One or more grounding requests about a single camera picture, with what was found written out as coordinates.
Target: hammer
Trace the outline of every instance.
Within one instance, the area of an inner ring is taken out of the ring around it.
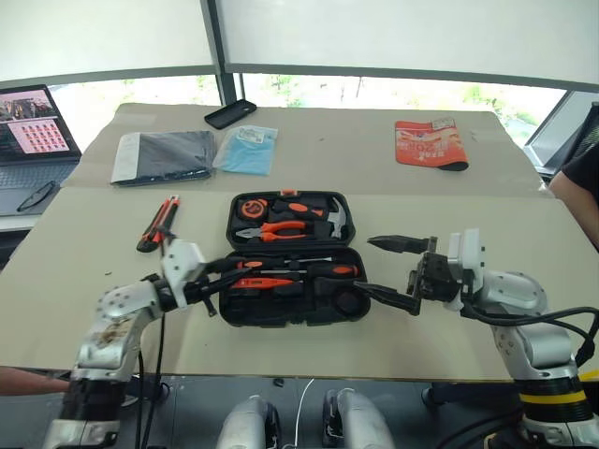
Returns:
[[[337,198],[333,197],[333,201],[335,202],[335,206],[337,206],[336,212],[329,212],[329,217],[327,218],[328,222],[333,223],[333,232],[330,234],[331,237],[336,239],[341,238],[341,228],[345,225],[345,209],[341,205]]]

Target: screwdriver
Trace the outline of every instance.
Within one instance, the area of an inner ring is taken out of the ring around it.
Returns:
[[[307,269],[265,269],[261,274],[288,274],[305,273],[309,278],[355,278],[358,276],[358,267],[355,265],[340,264],[315,264]]]
[[[288,265],[292,262],[332,262],[332,257],[316,257],[312,259],[283,259],[282,257],[252,257],[238,262],[237,268],[274,268]]]
[[[307,218],[312,220],[325,220],[327,214],[323,209],[313,208],[301,203],[287,203],[286,201],[276,200],[272,205],[274,212],[290,211],[298,218]]]
[[[278,278],[243,278],[235,282],[231,288],[256,288],[258,290],[269,290],[274,287],[290,285],[296,281]]]

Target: laptop screen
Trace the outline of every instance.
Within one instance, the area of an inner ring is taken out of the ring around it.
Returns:
[[[0,161],[80,156],[46,86],[0,89]]]

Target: window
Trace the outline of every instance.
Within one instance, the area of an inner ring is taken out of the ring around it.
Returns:
[[[243,74],[246,98],[281,108],[491,110],[521,148],[565,91],[462,81]]]
[[[83,82],[50,90],[83,152],[123,103],[221,104],[212,75]]]
[[[598,93],[569,92],[530,139],[523,150],[539,173],[550,177],[560,169],[595,101]]]

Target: laptop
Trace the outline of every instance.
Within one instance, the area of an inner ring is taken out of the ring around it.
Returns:
[[[80,158],[47,86],[0,89],[0,216],[43,212]]]

